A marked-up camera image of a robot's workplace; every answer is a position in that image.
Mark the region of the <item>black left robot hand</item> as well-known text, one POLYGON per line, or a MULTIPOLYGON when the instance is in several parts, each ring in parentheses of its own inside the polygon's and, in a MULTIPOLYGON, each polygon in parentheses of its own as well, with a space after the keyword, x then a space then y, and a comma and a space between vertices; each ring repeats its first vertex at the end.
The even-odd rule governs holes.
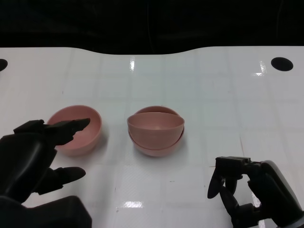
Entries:
POLYGON ((0 140, 0 194, 19 203, 32 193, 46 194, 85 176, 80 167, 51 169, 59 145, 72 141, 90 119, 45 124, 31 120, 0 140))

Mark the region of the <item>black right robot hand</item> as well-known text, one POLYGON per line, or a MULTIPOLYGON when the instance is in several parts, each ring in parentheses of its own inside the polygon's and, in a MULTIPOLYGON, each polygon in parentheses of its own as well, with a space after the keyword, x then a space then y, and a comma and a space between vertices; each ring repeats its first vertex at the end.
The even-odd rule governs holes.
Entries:
POLYGON ((279 228, 302 228, 304 211, 287 180, 273 161, 252 161, 246 157, 217 157, 207 197, 220 195, 235 228, 250 228, 272 219, 279 228), (249 177, 248 186, 260 206, 239 205, 234 193, 237 181, 249 177))

